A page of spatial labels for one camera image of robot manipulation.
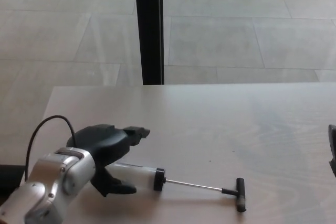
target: black pole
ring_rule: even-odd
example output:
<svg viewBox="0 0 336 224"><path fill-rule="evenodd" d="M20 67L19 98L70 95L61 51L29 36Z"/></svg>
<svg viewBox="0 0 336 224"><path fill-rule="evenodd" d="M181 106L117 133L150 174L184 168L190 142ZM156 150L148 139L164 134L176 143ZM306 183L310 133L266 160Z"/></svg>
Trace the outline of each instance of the black pole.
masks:
<svg viewBox="0 0 336 224"><path fill-rule="evenodd" d="M142 82L164 84L163 0L136 0Z"/></svg>

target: wooden table surface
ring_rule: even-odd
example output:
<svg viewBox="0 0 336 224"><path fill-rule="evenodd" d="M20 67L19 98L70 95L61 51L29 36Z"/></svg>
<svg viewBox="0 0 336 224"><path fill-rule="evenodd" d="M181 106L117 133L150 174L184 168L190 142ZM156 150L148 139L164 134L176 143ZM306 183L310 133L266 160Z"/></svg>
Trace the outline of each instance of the wooden table surface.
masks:
<svg viewBox="0 0 336 224"><path fill-rule="evenodd" d="M166 169L169 179L234 188L243 177L247 211L217 192L165 185L161 195L103 198L90 184L65 223L336 223L336 178L328 125L336 83L146 87L56 87L45 117L75 130L99 123L143 126L148 138L123 161ZM54 120L38 134L31 165L65 145Z"/></svg>

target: syringe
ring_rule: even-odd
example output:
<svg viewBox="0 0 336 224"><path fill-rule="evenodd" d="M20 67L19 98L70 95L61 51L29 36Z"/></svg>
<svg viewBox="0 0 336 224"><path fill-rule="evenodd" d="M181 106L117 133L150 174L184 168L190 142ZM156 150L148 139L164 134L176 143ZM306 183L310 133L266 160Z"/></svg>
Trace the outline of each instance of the syringe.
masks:
<svg viewBox="0 0 336 224"><path fill-rule="evenodd" d="M165 177L165 169L151 168L138 165L130 165L124 163L114 163L106 167L109 173L117 178L130 182L136 186L145 187L154 191L162 191L163 184L171 183L182 186L196 187L200 189L207 189L218 191L222 194L236 196L236 207L238 212L245 212L245 183L243 178L237 178L236 190L229 190L225 188L215 188L208 186L201 186L185 182L170 180Z"/></svg>

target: metal rod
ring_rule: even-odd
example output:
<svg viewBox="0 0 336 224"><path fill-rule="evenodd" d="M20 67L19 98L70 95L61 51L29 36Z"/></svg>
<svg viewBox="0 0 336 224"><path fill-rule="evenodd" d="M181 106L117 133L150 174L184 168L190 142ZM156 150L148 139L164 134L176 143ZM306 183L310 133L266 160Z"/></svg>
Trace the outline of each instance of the metal rod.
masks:
<svg viewBox="0 0 336 224"><path fill-rule="evenodd" d="M169 180L169 179L166 179L165 182L166 183L171 183L171 184L177 184L177 185L183 185L183 186L191 186L191 187L197 187L197 188L202 188L202 189L208 189L208 190L212 190L212 191L220 191L220 192L222 192L221 188L194 185L194 184L189 184L189 183L184 183L184 182L179 182L179 181L174 181L174 180Z"/></svg>

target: tiled floor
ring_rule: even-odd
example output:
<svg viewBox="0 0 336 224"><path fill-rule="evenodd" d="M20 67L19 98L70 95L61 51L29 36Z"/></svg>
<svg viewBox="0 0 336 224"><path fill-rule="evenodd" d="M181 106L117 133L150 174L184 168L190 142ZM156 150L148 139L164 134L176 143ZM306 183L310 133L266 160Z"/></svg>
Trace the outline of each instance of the tiled floor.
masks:
<svg viewBox="0 0 336 224"><path fill-rule="evenodd" d="M53 86L141 85L136 11L0 0L0 163L23 162ZM336 0L164 0L164 15L167 84L336 81Z"/></svg>

